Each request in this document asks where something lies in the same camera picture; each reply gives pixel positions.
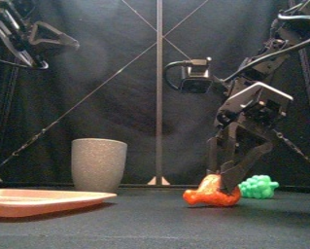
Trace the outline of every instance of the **ceramic cup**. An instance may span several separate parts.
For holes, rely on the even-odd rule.
[[[75,189],[115,193],[124,171],[127,144],[80,138],[71,142],[71,177]]]

